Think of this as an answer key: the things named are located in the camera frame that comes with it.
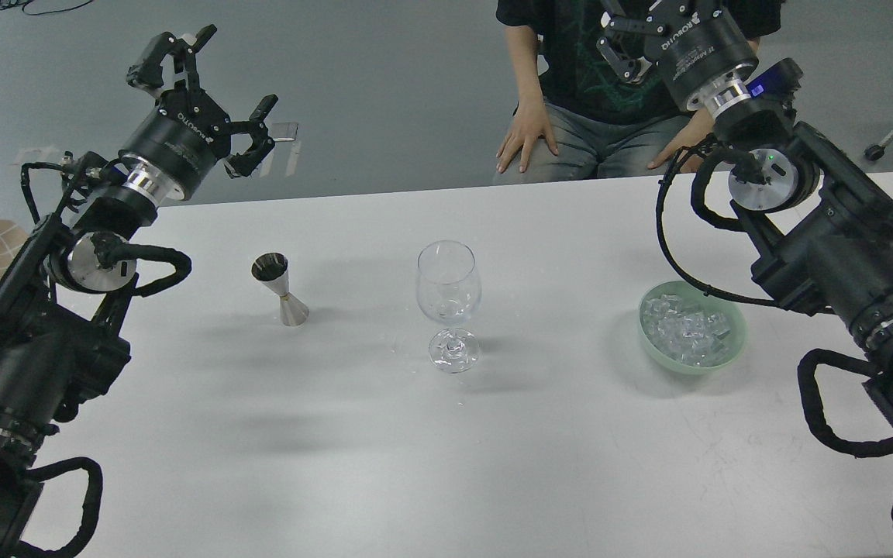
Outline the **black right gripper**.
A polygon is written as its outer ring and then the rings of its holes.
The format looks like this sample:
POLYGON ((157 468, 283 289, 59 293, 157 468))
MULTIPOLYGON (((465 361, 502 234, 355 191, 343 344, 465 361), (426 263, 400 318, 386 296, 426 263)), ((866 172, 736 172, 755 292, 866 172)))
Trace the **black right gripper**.
POLYGON ((746 81, 758 57, 722 1, 643 1, 629 11, 602 1, 596 49, 624 84, 656 74, 674 103, 695 111, 728 84, 746 81))

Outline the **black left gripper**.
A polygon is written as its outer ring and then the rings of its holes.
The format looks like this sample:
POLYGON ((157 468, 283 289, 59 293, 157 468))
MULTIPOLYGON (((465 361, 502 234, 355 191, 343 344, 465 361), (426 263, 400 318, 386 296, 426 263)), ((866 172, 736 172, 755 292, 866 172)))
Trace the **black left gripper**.
POLYGON ((231 179, 250 177, 275 148, 265 119, 278 102, 276 95, 264 96, 248 120, 229 122, 226 110, 201 89, 196 54, 217 31, 210 24, 191 39, 170 32, 154 36, 126 73, 128 85, 157 98, 153 111, 118 152, 129 171, 128 188, 153 206, 191 200, 223 158, 231 179), (166 59, 173 64, 173 89, 164 87, 166 59), (228 155, 233 136, 248 136, 250 146, 228 155))

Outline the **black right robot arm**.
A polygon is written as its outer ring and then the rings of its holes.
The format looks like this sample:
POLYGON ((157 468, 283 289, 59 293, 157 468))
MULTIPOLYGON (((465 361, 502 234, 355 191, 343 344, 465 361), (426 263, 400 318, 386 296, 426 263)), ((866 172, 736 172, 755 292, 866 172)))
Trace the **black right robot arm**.
POLYGON ((864 352, 814 349, 802 357, 798 392, 809 431, 854 458, 893 456, 893 437, 859 442, 834 433, 815 377, 819 365, 865 377, 864 390, 893 428, 893 198, 797 120, 801 68, 783 59, 758 73, 758 57, 722 1, 656 1, 639 18, 616 1, 602 6, 598 50, 617 77, 635 84, 658 75, 681 109, 704 109, 715 123, 667 165, 657 212, 681 163, 702 157, 691 207, 754 244, 751 278, 766 294, 756 303, 837 315, 864 352))

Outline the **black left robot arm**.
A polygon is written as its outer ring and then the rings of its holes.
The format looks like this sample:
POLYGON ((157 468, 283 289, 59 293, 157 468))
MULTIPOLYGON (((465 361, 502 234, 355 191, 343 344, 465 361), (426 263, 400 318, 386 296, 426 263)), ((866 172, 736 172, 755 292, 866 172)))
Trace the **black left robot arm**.
POLYGON ((0 279, 0 557, 75 557, 95 535, 103 473, 95 460, 36 466, 43 442, 86 401, 109 392, 130 360, 120 333, 131 301, 177 286, 191 273, 178 250, 134 243, 167 201, 187 201, 217 163, 250 176, 275 148, 267 95, 235 120, 201 86, 196 56, 217 28, 192 38, 164 32, 149 42, 126 81, 153 109, 114 159, 88 152, 58 164, 59 205, 36 226, 0 279), (59 549, 22 540, 47 481, 84 472, 77 532, 59 549))

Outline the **person's left hand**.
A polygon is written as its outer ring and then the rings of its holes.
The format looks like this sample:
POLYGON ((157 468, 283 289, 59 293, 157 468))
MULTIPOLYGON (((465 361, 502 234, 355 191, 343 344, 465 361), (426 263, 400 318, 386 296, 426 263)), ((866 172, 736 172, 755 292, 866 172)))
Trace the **person's left hand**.
POLYGON ((677 152, 683 148, 695 147, 709 136, 715 127, 715 117, 708 109, 702 107, 692 113, 691 118, 667 142, 665 147, 648 163, 648 170, 656 170, 664 166, 677 152))

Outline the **person's right hand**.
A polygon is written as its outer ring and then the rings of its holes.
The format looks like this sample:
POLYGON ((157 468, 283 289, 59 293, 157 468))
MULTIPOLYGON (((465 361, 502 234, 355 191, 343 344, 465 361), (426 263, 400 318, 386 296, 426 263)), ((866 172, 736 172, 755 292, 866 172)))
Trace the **person's right hand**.
POLYGON ((512 121, 496 153, 495 170, 507 174, 525 174, 542 168, 548 158, 560 156, 546 100, 520 99, 512 121))

